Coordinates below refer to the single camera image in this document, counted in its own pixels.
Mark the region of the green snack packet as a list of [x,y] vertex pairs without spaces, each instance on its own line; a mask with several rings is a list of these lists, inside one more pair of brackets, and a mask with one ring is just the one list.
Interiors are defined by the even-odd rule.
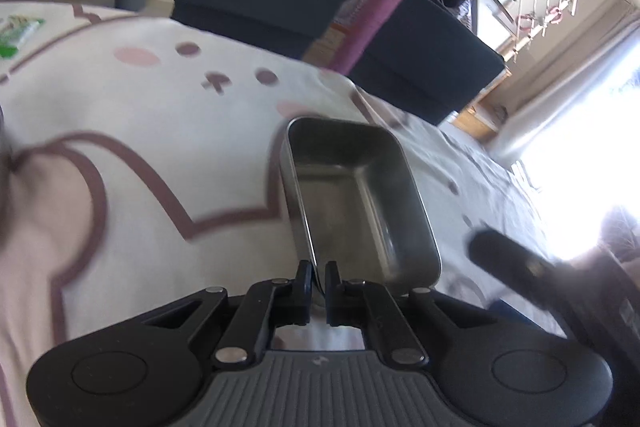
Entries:
[[1,24],[0,56],[2,58],[14,57],[43,24],[42,18],[9,15]]

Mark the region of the right dark blue chair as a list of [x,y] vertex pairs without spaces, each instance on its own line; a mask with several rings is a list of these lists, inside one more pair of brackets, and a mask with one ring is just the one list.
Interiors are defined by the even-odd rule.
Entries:
[[503,71],[502,56],[435,0],[402,0],[347,77],[436,126]]

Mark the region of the bear print tablecloth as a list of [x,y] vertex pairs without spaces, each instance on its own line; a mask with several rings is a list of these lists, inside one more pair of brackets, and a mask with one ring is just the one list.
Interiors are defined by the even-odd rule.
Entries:
[[[551,315],[474,265],[493,229],[541,235],[487,154],[347,78],[168,18],[7,3],[44,24],[1,65],[1,421],[6,426],[599,426],[612,376]],[[292,279],[286,126],[378,126],[404,150],[442,259],[390,295],[425,349],[389,367],[360,329],[274,331],[216,366],[227,299]]]

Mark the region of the rectangular steel tray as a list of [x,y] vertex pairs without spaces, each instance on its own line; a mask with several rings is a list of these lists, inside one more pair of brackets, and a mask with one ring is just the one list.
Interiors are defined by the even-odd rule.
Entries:
[[370,124],[298,117],[280,154],[286,207],[298,257],[326,288],[334,261],[344,280],[365,280],[402,295],[432,287],[442,259],[399,141]]

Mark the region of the beige curtain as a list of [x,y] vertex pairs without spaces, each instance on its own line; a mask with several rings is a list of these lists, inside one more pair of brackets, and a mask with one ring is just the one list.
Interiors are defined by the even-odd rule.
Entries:
[[604,83],[610,69],[639,42],[639,9],[616,0],[580,24],[524,77],[504,89],[497,106],[506,121],[486,146],[504,168],[575,103]]

